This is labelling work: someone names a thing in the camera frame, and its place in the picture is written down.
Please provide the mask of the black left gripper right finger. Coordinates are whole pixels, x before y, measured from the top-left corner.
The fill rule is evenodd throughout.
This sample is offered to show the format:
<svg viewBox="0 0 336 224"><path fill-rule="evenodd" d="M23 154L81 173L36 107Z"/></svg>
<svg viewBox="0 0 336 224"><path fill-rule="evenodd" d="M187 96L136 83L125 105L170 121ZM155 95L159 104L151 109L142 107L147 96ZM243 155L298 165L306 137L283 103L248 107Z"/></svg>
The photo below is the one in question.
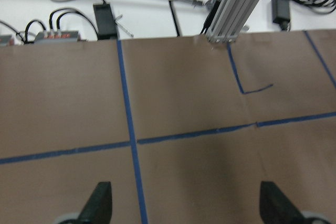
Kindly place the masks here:
<svg viewBox="0 0 336 224"><path fill-rule="evenodd" d="M274 182L260 184L259 214L263 223L309 223Z"/></svg>

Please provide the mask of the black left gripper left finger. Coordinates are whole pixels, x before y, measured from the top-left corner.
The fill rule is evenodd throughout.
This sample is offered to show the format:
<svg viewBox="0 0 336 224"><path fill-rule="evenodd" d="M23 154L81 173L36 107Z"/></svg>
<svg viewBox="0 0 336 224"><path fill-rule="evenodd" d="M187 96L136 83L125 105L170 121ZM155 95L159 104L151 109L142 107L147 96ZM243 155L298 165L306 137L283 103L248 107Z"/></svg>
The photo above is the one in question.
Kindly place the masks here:
<svg viewBox="0 0 336 224"><path fill-rule="evenodd" d="M110 223L112 218L112 186L99 182L77 218L77 223Z"/></svg>

